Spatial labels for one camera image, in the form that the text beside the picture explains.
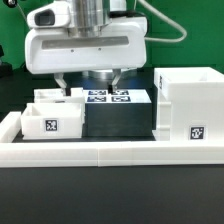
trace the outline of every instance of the white box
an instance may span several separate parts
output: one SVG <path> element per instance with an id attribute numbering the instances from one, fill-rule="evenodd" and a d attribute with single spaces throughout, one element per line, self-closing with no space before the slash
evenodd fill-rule
<path id="1" fill-rule="evenodd" d="M 24 139 L 81 138 L 82 124 L 81 104 L 29 103 L 21 116 Z"/>
<path id="2" fill-rule="evenodd" d="M 71 96 L 66 96 L 63 89 L 35 89 L 34 103 L 80 103 L 82 118 L 85 122 L 85 96 L 83 88 L 71 88 Z"/>
<path id="3" fill-rule="evenodd" d="M 223 74 L 208 67 L 156 68 L 154 83 L 157 140 L 224 139 Z"/>

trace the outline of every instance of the black sensor component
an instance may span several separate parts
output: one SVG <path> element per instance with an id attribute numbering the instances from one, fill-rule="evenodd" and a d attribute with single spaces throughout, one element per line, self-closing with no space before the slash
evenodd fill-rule
<path id="1" fill-rule="evenodd" d="M 48 9 L 37 13 L 34 20 L 37 26 L 53 26 L 55 24 L 55 14 Z"/>

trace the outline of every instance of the green background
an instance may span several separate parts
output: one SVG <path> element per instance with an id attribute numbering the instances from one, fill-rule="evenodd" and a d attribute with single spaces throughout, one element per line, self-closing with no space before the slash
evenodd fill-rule
<path id="1" fill-rule="evenodd" d="M 26 0 L 19 3 L 25 13 L 52 1 Z M 178 44 L 147 42 L 147 67 L 210 66 L 224 72 L 224 1 L 221 0 L 151 0 L 157 9 L 180 23 L 188 37 Z M 128 8 L 133 7 L 128 0 Z M 137 9 L 145 11 L 138 4 Z M 179 37 L 177 31 L 148 14 L 150 36 Z M 18 68 L 24 62 L 24 39 L 28 28 L 18 10 L 9 9 L 0 0 L 0 44 L 4 61 Z"/>

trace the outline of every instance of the open white bin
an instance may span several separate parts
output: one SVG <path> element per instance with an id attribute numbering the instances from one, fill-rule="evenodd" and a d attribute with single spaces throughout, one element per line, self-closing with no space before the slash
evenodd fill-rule
<path id="1" fill-rule="evenodd" d="M 81 138 L 82 105 L 29 103 L 21 116 L 24 139 Z"/>
<path id="2" fill-rule="evenodd" d="M 63 89 L 35 89 L 34 103 L 80 103 L 83 122 L 85 121 L 85 96 L 83 88 L 71 88 L 71 96 L 66 96 Z"/>
<path id="3" fill-rule="evenodd" d="M 224 76 L 203 68 L 156 68 L 157 140 L 223 140 Z"/>

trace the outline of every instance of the white base platform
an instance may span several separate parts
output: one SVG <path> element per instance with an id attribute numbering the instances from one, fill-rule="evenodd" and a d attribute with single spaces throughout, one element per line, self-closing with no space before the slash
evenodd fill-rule
<path id="1" fill-rule="evenodd" d="M 0 124 L 0 167 L 224 164 L 224 141 L 10 143 L 21 113 Z"/>

